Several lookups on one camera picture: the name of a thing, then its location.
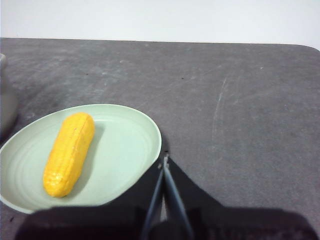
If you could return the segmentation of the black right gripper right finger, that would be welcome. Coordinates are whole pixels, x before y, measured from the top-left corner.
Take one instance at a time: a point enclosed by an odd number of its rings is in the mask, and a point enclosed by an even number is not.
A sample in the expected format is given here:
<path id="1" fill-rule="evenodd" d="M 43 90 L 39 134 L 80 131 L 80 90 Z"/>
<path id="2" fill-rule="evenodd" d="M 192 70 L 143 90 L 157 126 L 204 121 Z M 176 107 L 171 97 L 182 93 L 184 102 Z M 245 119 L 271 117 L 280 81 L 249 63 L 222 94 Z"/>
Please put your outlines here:
<path id="1" fill-rule="evenodd" d="M 195 184 L 169 157 L 163 158 L 169 216 L 193 240 L 315 240 L 302 215 L 280 208 L 225 206 Z"/>

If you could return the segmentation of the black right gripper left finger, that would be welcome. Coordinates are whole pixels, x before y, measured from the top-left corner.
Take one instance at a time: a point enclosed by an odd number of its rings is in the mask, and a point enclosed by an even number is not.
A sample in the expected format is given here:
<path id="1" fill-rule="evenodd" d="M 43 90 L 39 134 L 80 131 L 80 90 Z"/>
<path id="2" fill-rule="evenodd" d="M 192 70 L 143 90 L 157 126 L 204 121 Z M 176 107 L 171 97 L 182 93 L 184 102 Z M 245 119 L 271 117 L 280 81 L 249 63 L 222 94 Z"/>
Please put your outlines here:
<path id="1" fill-rule="evenodd" d="M 161 160 L 109 203 L 39 210 L 18 229 L 17 240 L 137 240 L 161 188 Z"/>

